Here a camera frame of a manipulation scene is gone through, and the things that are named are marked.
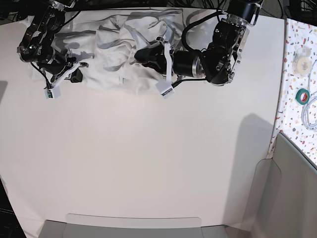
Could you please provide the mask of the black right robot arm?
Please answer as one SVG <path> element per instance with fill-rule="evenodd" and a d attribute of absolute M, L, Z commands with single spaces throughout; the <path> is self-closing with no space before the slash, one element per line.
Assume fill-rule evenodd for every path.
<path fill-rule="evenodd" d="M 30 63 L 45 79 L 46 88 L 52 89 L 57 80 L 76 63 L 67 50 L 52 47 L 55 34 L 75 16 L 65 20 L 65 9 L 73 8 L 75 0 L 36 0 L 30 7 L 34 18 L 17 47 L 23 62 Z"/>

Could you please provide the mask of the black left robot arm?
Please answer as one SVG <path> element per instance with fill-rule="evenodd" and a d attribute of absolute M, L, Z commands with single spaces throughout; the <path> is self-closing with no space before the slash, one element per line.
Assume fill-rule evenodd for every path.
<path fill-rule="evenodd" d="M 232 0 L 227 11 L 217 10 L 184 28 L 184 49 L 175 49 L 158 37 L 150 46 L 138 50 L 134 58 L 142 66 L 166 76 L 173 88 L 186 81 L 207 81 L 216 86 L 231 83 L 249 34 L 248 26 L 255 26 L 262 4 L 261 0 Z M 187 41 L 188 32 L 221 15 L 226 17 L 216 24 L 207 48 L 193 49 Z"/>

